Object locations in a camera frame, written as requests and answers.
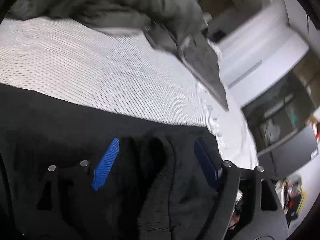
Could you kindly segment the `glass door cabinet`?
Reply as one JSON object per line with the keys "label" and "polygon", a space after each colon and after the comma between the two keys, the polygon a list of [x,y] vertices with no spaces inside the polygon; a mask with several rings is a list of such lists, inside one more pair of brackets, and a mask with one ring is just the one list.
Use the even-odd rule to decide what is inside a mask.
{"label": "glass door cabinet", "polygon": [[319,107],[319,57],[307,54],[282,79],[242,107],[257,151],[306,126]]}

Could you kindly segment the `grey duvet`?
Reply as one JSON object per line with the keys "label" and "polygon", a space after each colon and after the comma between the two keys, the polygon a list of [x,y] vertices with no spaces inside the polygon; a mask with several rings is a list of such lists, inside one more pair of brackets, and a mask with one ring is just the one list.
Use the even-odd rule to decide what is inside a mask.
{"label": "grey duvet", "polygon": [[153,48],[174,54],[228,108],[218,55],[208,42],[208,23],[196,0],[17,0],[8,16],[20,21],[71,18],[113,35],[142,31]]}

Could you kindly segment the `white mesh mattress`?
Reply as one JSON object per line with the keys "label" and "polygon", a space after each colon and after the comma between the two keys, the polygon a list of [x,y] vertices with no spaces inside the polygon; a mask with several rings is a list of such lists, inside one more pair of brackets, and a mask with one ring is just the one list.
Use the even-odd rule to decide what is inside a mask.
{"label": "white mesh mattress", "polygon": [[110,36],[73,20],[1,23],[1,83],[108,112],[176,125],[205,126],[221,157],[258,164],[247,121],[227,95],[223,109],[173,55],[143,34]]}

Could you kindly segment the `white wardrobe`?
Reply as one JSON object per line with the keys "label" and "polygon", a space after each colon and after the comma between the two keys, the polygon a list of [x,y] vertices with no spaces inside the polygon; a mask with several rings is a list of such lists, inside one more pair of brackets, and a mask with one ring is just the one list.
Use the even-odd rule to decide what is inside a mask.
{"label": "white wardrobe", "polygon": [[233,1],[250,18],[219,42],[220,76],[244,107],[290,72],[309,45],[289,26],[284,0]]}

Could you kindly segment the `black pants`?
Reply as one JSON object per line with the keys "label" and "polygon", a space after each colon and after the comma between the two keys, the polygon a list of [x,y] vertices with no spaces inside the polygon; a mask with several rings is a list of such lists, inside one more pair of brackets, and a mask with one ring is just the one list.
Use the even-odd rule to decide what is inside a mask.
{"label": "black pants", "polygon": [[205,127],[1,85],[1,239],[223,239],[228,178]]}

